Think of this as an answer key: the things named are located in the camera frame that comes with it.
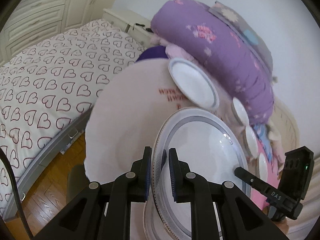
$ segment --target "nightstand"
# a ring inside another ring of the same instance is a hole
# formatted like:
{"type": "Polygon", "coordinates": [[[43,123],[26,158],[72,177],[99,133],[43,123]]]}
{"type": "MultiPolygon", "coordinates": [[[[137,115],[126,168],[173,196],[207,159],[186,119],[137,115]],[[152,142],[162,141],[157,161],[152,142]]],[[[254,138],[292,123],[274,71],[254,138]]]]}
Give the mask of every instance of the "nightstand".
{"type": "Polygon", "coordinates": [[[135,41],[141,43],[146,48],[152,47],[150,38],[152,33],[145,29],[150,28],[150,21],[131,10],[103,9],[103,19],[110,22],[113,26],[119,27],[121,31],[128,33],[135,41]]]}

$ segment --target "purple pillow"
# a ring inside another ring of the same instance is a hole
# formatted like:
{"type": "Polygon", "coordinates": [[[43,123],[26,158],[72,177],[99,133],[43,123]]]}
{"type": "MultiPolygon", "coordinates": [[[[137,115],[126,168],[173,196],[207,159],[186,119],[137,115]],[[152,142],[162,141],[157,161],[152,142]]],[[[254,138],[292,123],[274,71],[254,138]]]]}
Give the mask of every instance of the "purple pillow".
{"type": "Polygon", "coordinates": [[[232,97],[246,107],[250,124],[273,111],[269,78],[248,46],[209,6],[194,0],[166,2],[151,21],[154,33],[195,57],[232,97]]]}
{"type": "Polygon", "coordinates": [[[241,15],[224,4],[216,1],[215,5],[209,8],[209,12],[222,20],[241,38],[250,51],[257,57],[271,81],[273,69],[272,56],[263,39],[257,35],[241,15]]]}

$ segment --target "white plate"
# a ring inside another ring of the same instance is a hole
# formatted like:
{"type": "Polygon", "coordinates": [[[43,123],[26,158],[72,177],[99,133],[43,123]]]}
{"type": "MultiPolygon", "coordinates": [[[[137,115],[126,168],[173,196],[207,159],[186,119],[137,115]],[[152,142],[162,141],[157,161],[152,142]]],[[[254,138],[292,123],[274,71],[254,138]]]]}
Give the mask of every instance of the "white plate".
{"type": "Polygon", "coordinates": [[[190,101],[201,108],[217,110],[217,90],[198,66],[183,58],[173,58],[169,61],[169,72],[177,87],[190,101]]]}
{"type": "Polygon", "coordinates": [[[233,98],[231,109],[234,116],[240,121],[242,125],[249,126],[249,117],[247,111],[238,98],[233,98]]]}
{"type": "Polygon", "coordinates": [[[152,191],[162,222],[179,240],[191,239],[190,203],[174,202],[164,150],[175,148],[179,160],[208,181],[234,182],[250,197],[250,187],[234,175],[236,167],[248,170],[241,146],[218,117],[196,108],[184,108],[171,115],[161,128],[152,153],[152,191]]]}
{"type": "Polygon", "coordinates": [[[259,154],[257,168],[258,168],[257,173],[259,174],[259,178],[264,182],[268,182],[268,164],[267,164],[264,153],[259,154]]]}
{"type": "Polygon", "coordinates": [[[143,228],[148,240],[172,240],[156,210],[152,194],[144,205],[143,228]]]}
{"type": "Polygon", "coordinates": [[[258,157],[258,143],[254,130],[250,126],[246,126],[244,130],[244,147],[250,154],[250,157],[256,159],[258,157]]]}

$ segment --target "white wall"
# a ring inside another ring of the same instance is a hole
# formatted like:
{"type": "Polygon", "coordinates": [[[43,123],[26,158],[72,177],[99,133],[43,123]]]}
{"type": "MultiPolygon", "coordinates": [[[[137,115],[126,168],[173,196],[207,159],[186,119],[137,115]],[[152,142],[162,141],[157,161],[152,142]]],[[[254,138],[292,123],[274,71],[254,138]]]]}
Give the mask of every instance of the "white wall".
{"type": "MultiPolygon", "coordinates": [[[[167,0],[116,0],[152,19],[167,0]]],[[[211,6],[216,0],[199,0],[211,6]]],[[[320,153],[320,29],[301,0],[218,0],[233,8],[262,37],[279,83],[275,94],[290,108],[300,129],[300,142],[320,153]]]]}

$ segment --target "white dresser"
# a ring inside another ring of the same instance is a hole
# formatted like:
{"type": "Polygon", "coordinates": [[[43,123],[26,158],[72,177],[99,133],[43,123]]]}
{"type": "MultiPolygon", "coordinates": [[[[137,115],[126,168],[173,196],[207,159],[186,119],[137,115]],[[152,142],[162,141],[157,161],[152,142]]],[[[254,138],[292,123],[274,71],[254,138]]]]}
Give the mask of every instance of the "white dresser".
{"type": "Polygon", "coordinates": [[[103,11],[103,19],[119,27],[121,31],[128,33],[144,47],[149,48],[153,46],[150,44],[152,33],[146,31],[146,28],[150,28],[150,21],[148,19],[131,10],[103,9],[103,11]]]}
{"type": "Polygon", "coordinates": [[[115,0],[22,0],[0,33],[0,65],[24,48],[102,18],[115,0]]]}

